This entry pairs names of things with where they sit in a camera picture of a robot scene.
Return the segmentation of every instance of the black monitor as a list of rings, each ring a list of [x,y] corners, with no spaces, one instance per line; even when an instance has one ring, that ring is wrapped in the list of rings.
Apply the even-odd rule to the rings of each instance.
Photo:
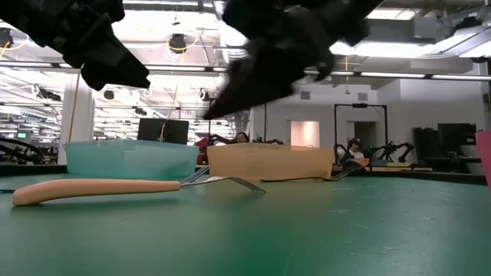
[[[187,144],[189,131],[189,121],[187,120],[166,120],[154,118],[141,118],[138,126],[138,140],[160,141],[162,126],[163,141],[165,143]]]
[[[472,144],[477,129],[475,123],[439,123],[438,137],[446,152],[461,154],[462,145]]]

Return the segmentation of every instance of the beige fork handle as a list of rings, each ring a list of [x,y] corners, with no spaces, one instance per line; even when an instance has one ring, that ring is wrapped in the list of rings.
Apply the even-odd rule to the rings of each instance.
[[[61,179],[17,189],[12,197],[15,206],[34,205],[52,199],[75,196],[122,195],[147,192],[179,191],[177,181],[121,179]]]

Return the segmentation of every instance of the robot arm in background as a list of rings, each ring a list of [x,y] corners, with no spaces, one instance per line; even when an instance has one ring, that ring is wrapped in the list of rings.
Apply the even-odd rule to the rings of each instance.
[[[262,137],[257,137],[256,139],[254,139],[252,141],[253,143],[276,143],[278,145],[285,145],[285,143],[283,143],[283,141],[281,141],[280,139],[273,139],[273,140],[267,140],[267,141],[263,141],[262,140]]]
[[[148,88],[149,71],[114,36],[111,24],[123,18],[122,0],[6,0],[0,7],[0,19],[63,54],[91,88]]]
[[[378,157],[378,159],[389,159],[390,161],[393,162],[391,155],[394,154],[397,150],[406,148],[404,153],[397,158],[397,161],[399,163],[405,163],[406,162],[406,157],[407,155],[414,150],[414,146],[409,144],[409,143],[401,143],[399,145],[396,145],[394,142],[390,142],[388,145],[385,146],[380,146],[378,148],[372,148],[371,152],[372,154],[375,154],[378,150],[384,150],[382,155]]]
[[[231,143],[234,143],[234,140],[228,140],[228,139],[226,139],[223,136],[220,136],[218,134],[213,134],[211,136],[211,145],[213,145],[215,142],[222,142],[222,143],[224,143],[226,145],[229,145]]]

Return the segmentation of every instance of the desk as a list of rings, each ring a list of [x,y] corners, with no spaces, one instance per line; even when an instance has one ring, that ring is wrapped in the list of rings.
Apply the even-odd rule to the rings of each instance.
[[[3,188],[68,177],[0,178]],[[348,177],[224,182],[12,208],[0,194],[1,275],[489,275],[485,186]]]

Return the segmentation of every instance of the ceiling light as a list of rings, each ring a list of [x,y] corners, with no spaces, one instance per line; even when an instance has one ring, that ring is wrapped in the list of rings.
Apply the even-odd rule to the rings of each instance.
[[[413,8],[376,8],[370,13],[368,19],[387,19],[387,20],[411,20],[420,12],[420,9]]]
[[[491,28],[486,26],[476,26],[462,28],[455,32],[455,35],[444,41],[438,42],[433,46],[433,50],[428,54],[447,54],[460,56],[485,44],[491,39]]]
[[[340,76],[340,77],[350,77],[354,75],[354,72],[348,71],[333,71],[331,73],[332,76]]]
[[[5,66],[5,67],[51,67],[51,64],[44,63],[44,62],[0,61],[0,66]]]
[[[422,79],[424,74],[403,74],[403,73],[378,73],[378,72],[363,72],[362,77],[393,77],[393,78],[414,78]]]
[[[331,50],[331,52],[333,54],[339,54],[339,55],[344,55],[344,56],[348,56],[348,55],[354,55],[354,49],[352,47],[350,47],[348,44],[346,43],[343,43],[343,42],[336,42],[334,43],[330,48],[329,50]]]
[[[442,81],[491,81],[491,76],[433,75],[431,78]]]
[[[192,1],[123,0],[123,4],[138,4],[138,5],[188,5],[188,6],[198,6],[198,2],[192,2]]]
[[[489,57],[491,56],[491,41],[486,42],[476,48],[461,54],[462,58],[481,58],[481,57]]]
[[[204,72],[204,67],[193,66],[160,66],[160,65],[147,65],[147,69],[151,71],[196,71]]]
[[[227,72],[227,68],[225,67],[214,67],[213,70],[215,72]]]
[[[354,48],[354,54],[377,58],[417,58],[423,55],[425,50],[421,44],[361,42]]]

